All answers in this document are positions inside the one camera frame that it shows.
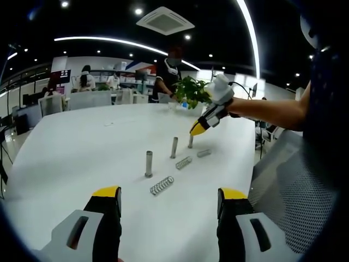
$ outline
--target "computer monitor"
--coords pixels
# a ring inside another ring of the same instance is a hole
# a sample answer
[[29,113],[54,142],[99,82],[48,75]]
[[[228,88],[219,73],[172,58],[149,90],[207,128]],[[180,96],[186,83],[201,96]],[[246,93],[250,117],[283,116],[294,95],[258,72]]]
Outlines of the computer monitor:
[[32,103],[32,100],[29,94],[24,94],[22,100],[23,100],[23,105],[30,105]]
[[252,97],[256,97],[256,94],[257,94],[257,83],[253,86]]
[[148,79],[148,73],[147,71],[140,69],[140,70],[136,70],[136,76],[135,76],[136,80],[142,80],[142,81],[147,81]]

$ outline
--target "mesh chair back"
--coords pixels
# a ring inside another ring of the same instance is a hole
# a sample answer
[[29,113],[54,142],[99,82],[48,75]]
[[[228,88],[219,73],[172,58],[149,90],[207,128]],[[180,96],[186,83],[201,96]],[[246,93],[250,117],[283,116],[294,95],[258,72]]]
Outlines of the mesh chair back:
[[94,108],[97,106],[111,105],[110,91],[92,91],[70,94],[70,110]]
[[287,245],[305,251],[319,235],[339,191],[316,151],[286,130],[253,171],[249,201],[285,232]]
[[43,117],[63,111],[62,96],[60,94],[40,98],[38,102]]

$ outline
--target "metal spring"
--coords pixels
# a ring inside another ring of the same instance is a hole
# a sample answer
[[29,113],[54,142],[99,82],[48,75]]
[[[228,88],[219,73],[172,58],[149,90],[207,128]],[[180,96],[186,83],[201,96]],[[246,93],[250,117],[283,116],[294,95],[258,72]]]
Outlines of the metal spring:
[[178,170],[180,170],[180,169],[184,168],[186,165],[188,165],[189,163],[191,163],[191,161],[192,161],[191,157],[186,157],[176,164],[176,168]]
[[159,183],[157,183],[155,186],[150,187],[150,192],[153,195],[159,194],[161,191],[165,190],[166,187],[169,187],[175,179],[172,176],[168,176],[167,178],[161,180]]

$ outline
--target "potted plant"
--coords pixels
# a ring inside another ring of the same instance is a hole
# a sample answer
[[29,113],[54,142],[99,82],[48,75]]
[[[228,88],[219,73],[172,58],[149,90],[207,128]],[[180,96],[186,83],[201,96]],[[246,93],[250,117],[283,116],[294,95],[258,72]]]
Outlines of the potted plant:
[[98,86],[98,89],[97,89],[97,90],[98,90],[98,91],[109,91],[110,88],[108,87],[107,84],[100,84],[100,85]]
[[200,80],[195,80],[191,76],[185,77],[178,81],[175,95],[180,103],[187,102],[188,109],[194,109],[199,103],[210,104],[211,99],[209,94],[203,89],[208,83]]

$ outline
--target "ceiling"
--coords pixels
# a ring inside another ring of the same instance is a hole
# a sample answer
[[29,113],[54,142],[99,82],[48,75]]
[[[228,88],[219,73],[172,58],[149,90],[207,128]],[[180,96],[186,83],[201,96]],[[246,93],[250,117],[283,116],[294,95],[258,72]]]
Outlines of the ceiling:
[[[16,10],[3,21],[3,35],[8,43],[20,45],[3,78],[36,63],[52,61],[55,56],[108,56],[153,63],[161,55],[136,47],[92,40],[54,42],[57,37],[102,36],[134,41],[163,51],[178,45],[183,58],[202,69],[226,68],[228,74],[255,75],[254,56],[243,14],[236,0],[186,1],[161,0],[70,0],[61,7],[59,0],[17,1],[7,10]],[[286,0],[245,0],[254,23],[260,54],[261,78],[280,87],[297,89],[309,81],[312,47],[304,39],[299,14]],[[183,16],[195,28],[162,35],[137,26],[143,16],[165,6]],[[141,16],[135,9],[142,8]],[[191,35],[191,40],[184,35]],[[193,70],[183,65],[183,70]]]

